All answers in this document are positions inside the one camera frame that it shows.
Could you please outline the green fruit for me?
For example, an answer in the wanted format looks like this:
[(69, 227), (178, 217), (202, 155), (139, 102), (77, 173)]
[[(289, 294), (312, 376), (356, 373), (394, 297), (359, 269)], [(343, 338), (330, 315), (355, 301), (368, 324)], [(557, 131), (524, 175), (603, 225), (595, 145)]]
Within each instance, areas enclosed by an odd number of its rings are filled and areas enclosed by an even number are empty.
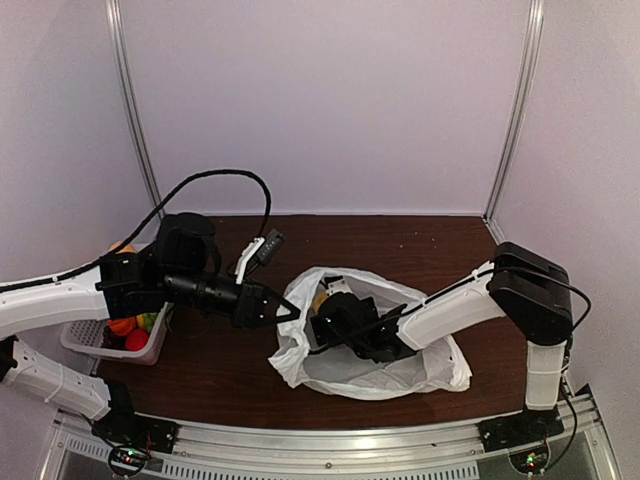
[(158, 314), (155, 312), (139, 314), (136, 316), (137, 327), (150, 333), (154, 328), (157, 317)]

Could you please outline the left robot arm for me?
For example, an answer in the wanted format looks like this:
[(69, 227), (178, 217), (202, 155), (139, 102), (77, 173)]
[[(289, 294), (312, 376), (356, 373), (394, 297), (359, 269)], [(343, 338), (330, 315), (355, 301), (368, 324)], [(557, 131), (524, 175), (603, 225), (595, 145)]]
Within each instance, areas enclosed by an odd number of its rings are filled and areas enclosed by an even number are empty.
[(282, 244), (273, 231), (243, 250), (232, 276), (221, 272), (215, 226), (195, 213), (166, 216), (155, 240), (136, 253), (109, 251), (75, 273), (36, 278), (1, 288), (1, 382), (89, 420), (95, 435), (123, 444), (148, 438), (129, 391), (55, 362), (19, 340), (20, 333), (80, 320), (120, 320), (159, 313), (172, 304), (230, 318), (257, 329), (299, 318), (298, 307), (248, 278)]

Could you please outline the pale yellow bumpy fruit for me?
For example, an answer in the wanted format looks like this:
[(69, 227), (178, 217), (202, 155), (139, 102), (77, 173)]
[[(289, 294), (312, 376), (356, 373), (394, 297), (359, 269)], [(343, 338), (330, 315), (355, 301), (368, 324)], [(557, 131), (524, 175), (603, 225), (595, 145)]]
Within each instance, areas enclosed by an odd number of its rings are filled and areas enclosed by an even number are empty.
[(316, 295), (311, 305), (312, 310), (315, 313), (318, 313), (321, 305), (328, 299), (328, 297), (329, 295), (326, 292), (321, 292), (318, 295)]

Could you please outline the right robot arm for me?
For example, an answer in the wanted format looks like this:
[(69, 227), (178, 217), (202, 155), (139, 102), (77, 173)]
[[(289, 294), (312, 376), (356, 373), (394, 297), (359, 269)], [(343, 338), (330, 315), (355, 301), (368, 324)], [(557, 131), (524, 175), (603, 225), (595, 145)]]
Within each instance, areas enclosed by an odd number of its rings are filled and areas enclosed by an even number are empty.
[(564, 431), (557, 403), (573, 341), (571, 286), (567, 271), (512, 242), (457, 283), (415, 307), (401, 304), (380, 313), (372, 298), (324, 281), (328, 295), (314, 307), (311, 329), (319, 355), (346, 346), (360, 359), (391, 363), (428, 344), (487, 320), (510, 319), (527, 342), (527, 375), (521, 412), (482, 422), (487, 450), (541, 442)]

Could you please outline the white plastic bag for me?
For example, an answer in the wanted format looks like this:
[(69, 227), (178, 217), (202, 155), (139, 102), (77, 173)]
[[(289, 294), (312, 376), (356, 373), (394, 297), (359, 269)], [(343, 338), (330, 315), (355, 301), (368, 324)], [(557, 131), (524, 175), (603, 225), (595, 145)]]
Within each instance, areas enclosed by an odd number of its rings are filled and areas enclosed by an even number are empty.
[(357, 295), (371, 295), (383, 312), (406, 303), (414, 307), (427, 294), (388, 280), (373, 272), (342, 267), (312, 267), (291, 280), (284, 298), (301, 316), (277, 326), (278, 349), (268, 358), (271, 367), (291, 388), (306, 386), (324, 395), (360, 401), (383, 401), (436, 390), (462, 392), (470, 387), (472, 371), (451, 335), (442, 337), (417, 354), (391, 363), (358, 358), (347, 346), (312, 355), (312, 303), (320, 282), (342, 276)]

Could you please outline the peach fruit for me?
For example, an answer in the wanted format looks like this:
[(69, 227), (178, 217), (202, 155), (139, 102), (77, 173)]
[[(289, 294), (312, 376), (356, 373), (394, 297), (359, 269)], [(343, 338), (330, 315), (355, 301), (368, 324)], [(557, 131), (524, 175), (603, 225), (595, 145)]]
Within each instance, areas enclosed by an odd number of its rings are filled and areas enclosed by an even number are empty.
[(136, 249), (132, 244), (124, 244), (123, 242), (116, 242), (109, 247), (110, 252), (116, 252), (117, 254), (135, 253)]

